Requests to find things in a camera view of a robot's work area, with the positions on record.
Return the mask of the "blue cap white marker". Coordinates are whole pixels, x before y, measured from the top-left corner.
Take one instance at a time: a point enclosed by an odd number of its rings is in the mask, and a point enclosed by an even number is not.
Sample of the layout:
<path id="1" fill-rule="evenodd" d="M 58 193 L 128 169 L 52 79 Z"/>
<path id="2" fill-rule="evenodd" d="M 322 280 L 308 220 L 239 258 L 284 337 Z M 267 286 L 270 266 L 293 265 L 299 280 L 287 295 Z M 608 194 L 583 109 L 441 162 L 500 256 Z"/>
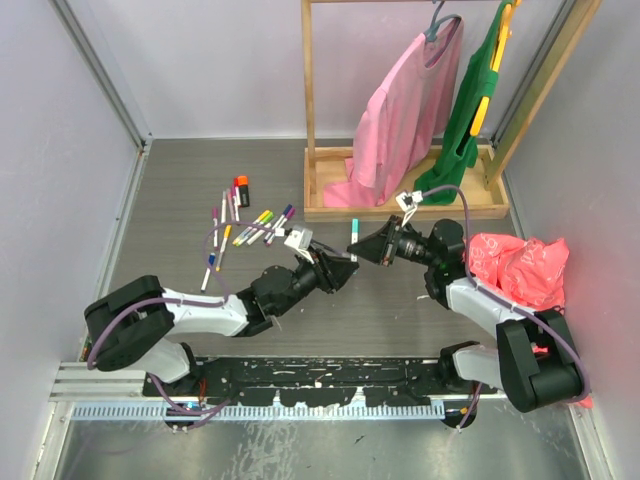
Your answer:
<path id="1" fill-rule="evenodd" d="M 273 229 L 274 230 L 280 229 L 289 220 L 293 212 L 294 212 L 294 207 L 291 204 L 289 204 L 284 209 L 283 213 L 280 215 L 278 220 L 275 222 Z M 268 236 L 265 237 L 264 244 L 266 246 L 270 246 L 273 243 L 275 237 L 276 237 L 276 233 L 269 234 Z"/>

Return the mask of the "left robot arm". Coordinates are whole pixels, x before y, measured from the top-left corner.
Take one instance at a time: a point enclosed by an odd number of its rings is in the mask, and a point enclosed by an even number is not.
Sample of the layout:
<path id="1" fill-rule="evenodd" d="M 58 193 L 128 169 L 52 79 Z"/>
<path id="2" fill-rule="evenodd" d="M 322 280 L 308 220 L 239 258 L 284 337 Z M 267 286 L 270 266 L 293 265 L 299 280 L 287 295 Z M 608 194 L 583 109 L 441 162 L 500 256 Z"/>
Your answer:
<path id="1" fill-rule="evenodd" d="M 180 293 L 144 275 L 84 311 L 92 347 L 87 366 L 102 372 L 140 370 L 178 396 L 194 393 L 200 372 L 191 348 L 176 335 L 253 337 L 270 329 L 313 291 L 339 291 L 357 262 L 311 248 L 295 269 L 271 266 L 250 286 L 227 297 Z"/>

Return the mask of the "white pen teal tip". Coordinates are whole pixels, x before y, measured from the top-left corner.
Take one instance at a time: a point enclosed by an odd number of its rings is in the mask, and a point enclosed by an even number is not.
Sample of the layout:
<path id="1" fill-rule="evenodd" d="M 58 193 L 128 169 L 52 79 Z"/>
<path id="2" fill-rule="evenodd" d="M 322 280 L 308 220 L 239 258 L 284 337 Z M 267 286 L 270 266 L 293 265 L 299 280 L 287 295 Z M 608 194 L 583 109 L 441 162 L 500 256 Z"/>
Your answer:
<path id="1" fill-rule="evenodd" d="M 351 242 L 350 245 L 357 243 L 359 240 L 359 220 L 353 218 L 351 222 Z M 358 260 L 357 255 L 350 254 L 351 261 L 356 262 Z"/>

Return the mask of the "dark purple pen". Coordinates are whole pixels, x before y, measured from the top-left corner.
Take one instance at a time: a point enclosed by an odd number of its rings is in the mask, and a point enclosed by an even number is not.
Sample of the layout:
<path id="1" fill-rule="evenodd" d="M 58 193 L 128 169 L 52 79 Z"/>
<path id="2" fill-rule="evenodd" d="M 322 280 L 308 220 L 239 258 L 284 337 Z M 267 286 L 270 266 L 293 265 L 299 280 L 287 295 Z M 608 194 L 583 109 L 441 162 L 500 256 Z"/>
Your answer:
<path id="1" fill-rule="evenodd" d="M 325 243 L 322 243 L 318 240 L 312 240 L 311 244 L 313 244 L 315 247 L 320 248 L 326 252 L 329 252 L 335 256 L 341 256 L 344 258 L 351 258 L 351 254 L 349 254 L 348 252 L 342 251 L 342 250 L 338 250 L 334 247 L 331 247 Z"/>

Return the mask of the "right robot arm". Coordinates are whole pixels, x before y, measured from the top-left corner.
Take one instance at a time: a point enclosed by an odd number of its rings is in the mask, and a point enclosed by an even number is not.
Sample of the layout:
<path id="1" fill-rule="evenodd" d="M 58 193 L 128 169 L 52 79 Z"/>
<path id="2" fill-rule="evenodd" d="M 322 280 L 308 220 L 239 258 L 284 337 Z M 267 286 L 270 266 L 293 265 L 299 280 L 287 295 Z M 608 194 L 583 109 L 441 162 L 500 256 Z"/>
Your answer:
<path id="1" fill-rule="evenodd" d="M 391 216 L 347 250 L 381 266 L 398 258 L 425 266 L 429 298 L 495 338 L 493 348 L 467 341 L 441 349 L 438 379 L 447 392 L 459 394 L 473 382 L 483 383 L 503 391 L 523 413 L 586 393 L 585 374 L 562 313 L 516 306 L 468 275 L 464 230 L 458 222 L 439 220 L 424 236 Z"/>

